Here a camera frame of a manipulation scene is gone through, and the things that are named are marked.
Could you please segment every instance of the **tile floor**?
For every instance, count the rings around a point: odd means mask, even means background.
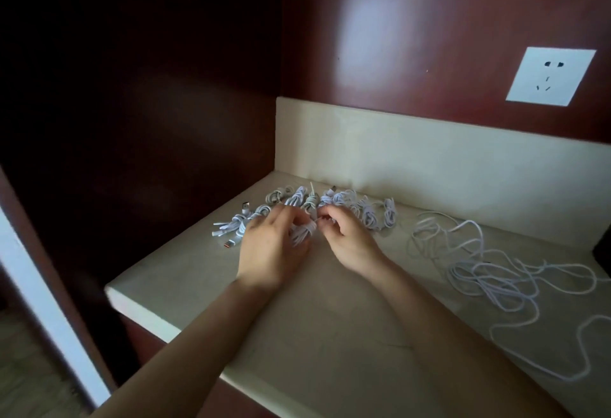
[[[72,381],[57,371],[23,315],[10,309],[0,311],[0,416],[88,416]]]

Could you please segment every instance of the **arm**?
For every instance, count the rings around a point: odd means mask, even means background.
[[[293,221],[308,220],[304,211],[283,205],[253,219],[235,281],[92,417],[195,416],[256,316],[305,257],[309,240],[293,247],[288,230]]]
[[[388,301],[454,415],[570,416],[546,391],[429,294],[379,249],[346,208],[325,206],[336,224],[318,227],[340,262],[368,280]]]

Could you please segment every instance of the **white outlet plate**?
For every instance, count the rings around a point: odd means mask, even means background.
[[[507,101],[568,106],[596,50],[526,48]]]

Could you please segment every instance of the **person's left hand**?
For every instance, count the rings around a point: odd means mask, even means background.
[[[288,232],[310,221],[298,207],[278,204],[267,217],[250,221],[242,239],[236,280],[264,290],[276,291],[299,268],[310,248],[306,238],[293,247]]]

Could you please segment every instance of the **hand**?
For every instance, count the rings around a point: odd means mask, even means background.
[[[322,206],[318,210],[318,229],[331,245],[331,249],[344,267],[369,277],[370,271],[388,258],[363,223],[344,206]],[[337,221],[333,223],[324,216]]]
[[[236,280],[276,291],[299,268],[310,248],[306,238],[293,247],[288,236],[293,223],[306,224],[310,216],[298,207],[278,204],[267,217],[255,217],[246,228]]]

